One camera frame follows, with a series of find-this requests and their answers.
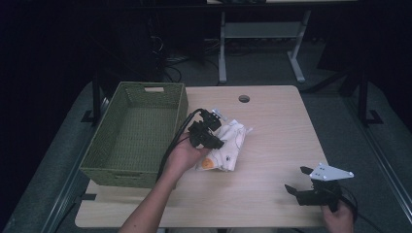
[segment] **wooden table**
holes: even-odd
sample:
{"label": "wooden table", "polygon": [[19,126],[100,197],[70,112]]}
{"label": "wooden table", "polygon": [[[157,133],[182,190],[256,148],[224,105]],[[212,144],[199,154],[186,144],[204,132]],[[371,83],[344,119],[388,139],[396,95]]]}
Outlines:
{"label": "wooden table", "polygon": [[[218,108],[247,127],[234,172],[187,171],[166,206],[160,227],[310,227],[322,225],[319,207],[301,207],[284,184],[311,189],[300,166],[326,158],[294,86],[187,87],[189,111]],[[249,103],[241,103],[248,95]],[[80,227],[120,227],[148,189],[90,182],[76,217]]]}

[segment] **table leg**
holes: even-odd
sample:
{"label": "table leg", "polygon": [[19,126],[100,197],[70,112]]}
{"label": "table leg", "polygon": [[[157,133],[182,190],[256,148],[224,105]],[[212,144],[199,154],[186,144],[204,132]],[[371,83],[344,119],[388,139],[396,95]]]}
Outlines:
{"label": "table leg", "polygon": [[221,22],[221,52],[219,54],[219,83],[226,83],[226,61],[224,60],[224,12]]}
{"label": "table leg", "polygon": [[305,12],[303,16],[303,20],[300,23],[299,30],[297,32],[296,44],[293,50],[288,51],[288,58],[289,58],[289,61],[291,62],[294,75],[296,76],[297,81],[300,83],[304,83],[305,78],[303,77],[302,71],[300,70],[300,66],[296,58],[297,58],[297,53],[299,52],[299,49],[300,49],[300,45],[302,44],[303,36],[305,35],[306,26],[308,24],[310,14],[311,14],[311,11]]}

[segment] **crumpled bag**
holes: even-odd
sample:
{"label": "crumpled bag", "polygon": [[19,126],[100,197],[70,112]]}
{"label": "crumpled bag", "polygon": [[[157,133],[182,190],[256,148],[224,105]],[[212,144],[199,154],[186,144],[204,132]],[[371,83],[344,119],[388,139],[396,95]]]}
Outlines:
{"label": "crumpled bag", "polygon": [[234,171],[237,156],[242,149],[246,134],[250,131],[252,128],[247,129],[235,119],[228,125],[222,126],[216,136],[224,142],[223,147],[219,150],[211,150],[196,164],[195,169],[205,171],[218,168],[223,171]]}

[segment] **green woven basket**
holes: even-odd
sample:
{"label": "green woven basket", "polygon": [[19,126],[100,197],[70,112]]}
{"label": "green woven basket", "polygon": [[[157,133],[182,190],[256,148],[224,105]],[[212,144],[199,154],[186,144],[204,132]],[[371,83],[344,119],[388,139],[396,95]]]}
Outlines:
{"label": "green woven basket", "polygon": [[120,83],[80,169],[100,185],[153,187],[187,113],[182,83]]}

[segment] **round hole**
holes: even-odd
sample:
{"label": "round hole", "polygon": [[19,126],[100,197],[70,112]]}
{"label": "round hole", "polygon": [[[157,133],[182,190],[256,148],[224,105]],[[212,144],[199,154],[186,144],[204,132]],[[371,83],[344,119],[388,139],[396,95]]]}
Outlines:
{"label": "round hole", "polygon": [[251,101],[251,98],[249,98],[249,96],[247,95],[241,95],[239,96],[239,101],[242,103],[248,103],[249,101]]}

